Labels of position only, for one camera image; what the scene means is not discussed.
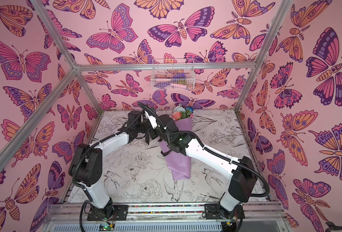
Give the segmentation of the pink purple wrapping paper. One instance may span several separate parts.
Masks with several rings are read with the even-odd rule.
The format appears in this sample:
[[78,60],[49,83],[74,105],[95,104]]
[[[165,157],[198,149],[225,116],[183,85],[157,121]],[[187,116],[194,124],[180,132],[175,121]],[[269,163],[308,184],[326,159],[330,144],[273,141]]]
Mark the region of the pink purple wrapping paper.
[[[192,131],[192,118],[180,119],[175,122],[180,131]],[[165,141],[159,142],[161,151],[170,150]],[[171,170],[174,181],[186,180],[191,176],[191,158],[181,153],[171,152],[164,157],[168,168]]]

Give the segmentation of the pink fake rose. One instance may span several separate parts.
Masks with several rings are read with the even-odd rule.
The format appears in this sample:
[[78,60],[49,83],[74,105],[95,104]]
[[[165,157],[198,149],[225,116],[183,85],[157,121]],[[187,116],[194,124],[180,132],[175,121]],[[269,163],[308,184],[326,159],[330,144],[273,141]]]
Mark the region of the pink fake rose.
[[182,115],[182,112],[180,111],[175,111],[173,112],[172,114],[172,118],[175,120],[175,121],[178,121],[180,119],[182,119],[183,115]]

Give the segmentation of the blue fake flower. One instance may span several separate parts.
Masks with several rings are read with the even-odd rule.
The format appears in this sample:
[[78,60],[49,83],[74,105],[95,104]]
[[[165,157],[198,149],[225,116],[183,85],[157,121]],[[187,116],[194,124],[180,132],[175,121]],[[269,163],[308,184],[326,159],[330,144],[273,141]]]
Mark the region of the blue fake flower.
[[188,116],[190,116],[193,114],[194,108],[192,106],[188,106],[188,107],[186,107],[185,112]]

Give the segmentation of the black ribbon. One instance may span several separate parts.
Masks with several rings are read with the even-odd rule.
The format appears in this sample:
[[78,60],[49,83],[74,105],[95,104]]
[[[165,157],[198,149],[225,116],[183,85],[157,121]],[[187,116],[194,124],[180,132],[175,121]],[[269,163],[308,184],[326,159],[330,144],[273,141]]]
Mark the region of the black ribbon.
[[170,150],[168,150],[168,151],[161,151],[161,155],[163,156],[163,157],[166,157],[167,155],[169,155],[170,153],[172,152],[172,150],[170,149]]

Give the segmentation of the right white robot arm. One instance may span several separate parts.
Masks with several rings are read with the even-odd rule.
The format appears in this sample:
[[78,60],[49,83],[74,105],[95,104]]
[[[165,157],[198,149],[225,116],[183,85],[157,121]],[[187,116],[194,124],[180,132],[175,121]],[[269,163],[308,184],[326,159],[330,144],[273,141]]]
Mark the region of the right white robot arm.
[[167,115],[146,113],[150,121],[151,135],[166,143],[170,153],[195,158],[212,167],[230,180],[229,186],[219,200],[218,213],[222,218],[231,219],[238,208],[251,197],[267,197],[270,193],[268,182],[253,166],[250,158],[241,159],[222,153],[206,144],[193,132],[178,130],[175,122]]

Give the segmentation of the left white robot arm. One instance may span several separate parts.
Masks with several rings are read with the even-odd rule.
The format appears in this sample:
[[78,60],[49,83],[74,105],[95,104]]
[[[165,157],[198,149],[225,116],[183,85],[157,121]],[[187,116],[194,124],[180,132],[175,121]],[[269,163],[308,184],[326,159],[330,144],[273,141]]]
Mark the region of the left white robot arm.
[[107,220],[114,215],[113,201],[104,186],[103,157],[145,134],[151,126],[146,125],[145,111],[131,111],[127,122],[119,132],[106,136],[91,144],[81,143],[76,148],[69,167],[74,186],[81,188],[90,204],[89,215]]

